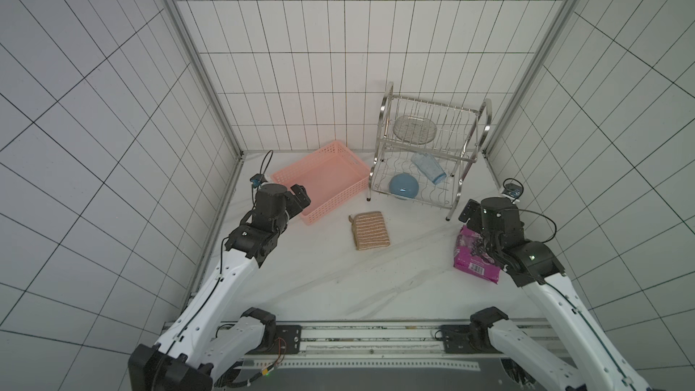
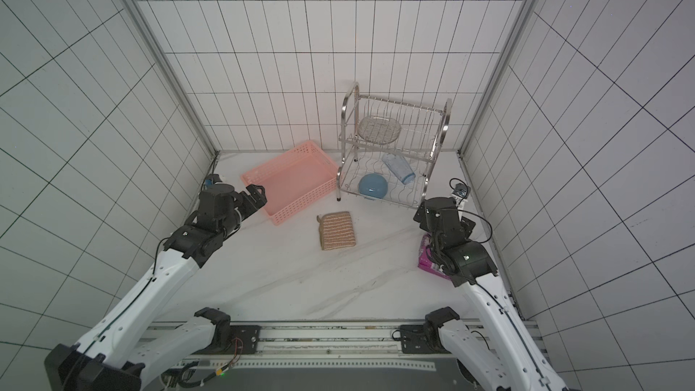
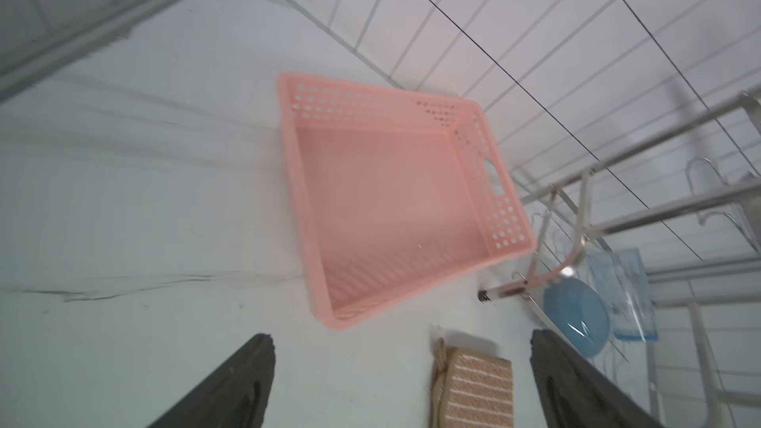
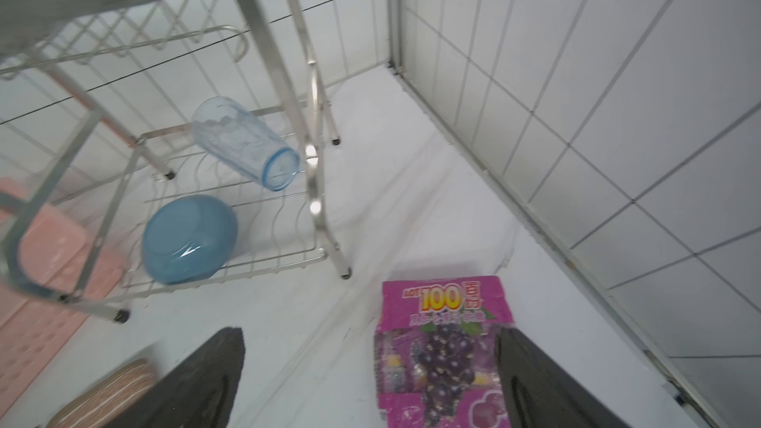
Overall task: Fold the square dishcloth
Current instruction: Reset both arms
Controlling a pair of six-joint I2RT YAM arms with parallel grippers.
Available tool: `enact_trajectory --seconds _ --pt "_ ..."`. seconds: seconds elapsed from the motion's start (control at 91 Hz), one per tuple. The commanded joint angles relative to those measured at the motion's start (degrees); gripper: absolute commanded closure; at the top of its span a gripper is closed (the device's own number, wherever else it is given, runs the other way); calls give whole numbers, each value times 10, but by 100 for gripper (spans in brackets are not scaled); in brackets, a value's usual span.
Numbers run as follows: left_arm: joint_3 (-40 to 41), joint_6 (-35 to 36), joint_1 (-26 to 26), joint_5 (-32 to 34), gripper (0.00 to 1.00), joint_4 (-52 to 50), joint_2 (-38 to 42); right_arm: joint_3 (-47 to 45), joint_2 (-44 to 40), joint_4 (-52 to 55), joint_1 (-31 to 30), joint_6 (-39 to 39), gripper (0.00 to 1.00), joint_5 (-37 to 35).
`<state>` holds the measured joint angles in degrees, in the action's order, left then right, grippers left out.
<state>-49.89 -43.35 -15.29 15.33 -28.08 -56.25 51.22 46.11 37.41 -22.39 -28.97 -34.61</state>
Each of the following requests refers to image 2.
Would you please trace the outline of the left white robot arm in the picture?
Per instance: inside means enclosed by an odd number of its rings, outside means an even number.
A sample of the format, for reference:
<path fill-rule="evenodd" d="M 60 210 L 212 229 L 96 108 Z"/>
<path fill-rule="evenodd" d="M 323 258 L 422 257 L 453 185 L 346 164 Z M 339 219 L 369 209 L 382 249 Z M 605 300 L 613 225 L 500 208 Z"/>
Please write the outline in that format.
<path fill-rule="evenodd" d="M 228 314 L 203 308 L 148 344 L 139 341 L 173 295 L 267 203 L 263 186 L 238 192 L 216 181 L 199 194 L 198 208 L 163 241 L 152 266 L 97 325 L 45 358 L 52 390 L 141 390 L 198 351 L 238 348 Z"/>

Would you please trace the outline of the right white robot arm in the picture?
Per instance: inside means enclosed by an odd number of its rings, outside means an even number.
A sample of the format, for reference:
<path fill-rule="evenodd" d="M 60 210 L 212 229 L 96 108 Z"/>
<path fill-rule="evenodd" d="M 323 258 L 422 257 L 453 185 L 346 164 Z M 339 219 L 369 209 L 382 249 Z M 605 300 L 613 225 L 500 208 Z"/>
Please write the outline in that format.
<path fill-rule="evenodd" d="M 485 340 L 451 307 L 432 311 L 421 325 L 403 325 L 393 340 L 405 354 L 451 354 L 464 378 L 482 390 L 566 390 L 519 317 L 499 269 L 471 238 L 474 222 L 455 197 L 426 199 L 414 220 L 430 236 L 428 258 L 474 307 Z"/>

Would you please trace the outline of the brown striped square dishcloth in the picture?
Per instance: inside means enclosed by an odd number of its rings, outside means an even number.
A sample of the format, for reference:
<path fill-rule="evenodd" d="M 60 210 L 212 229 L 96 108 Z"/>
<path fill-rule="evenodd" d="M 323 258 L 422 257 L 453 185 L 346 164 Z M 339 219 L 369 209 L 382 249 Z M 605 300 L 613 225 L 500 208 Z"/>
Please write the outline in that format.
<path fill-rule="evenodd" d="M 348 211 L 319 215 L 317 221 L 322 251 L 349 248 L 357 244 L 353 219 Z"/>

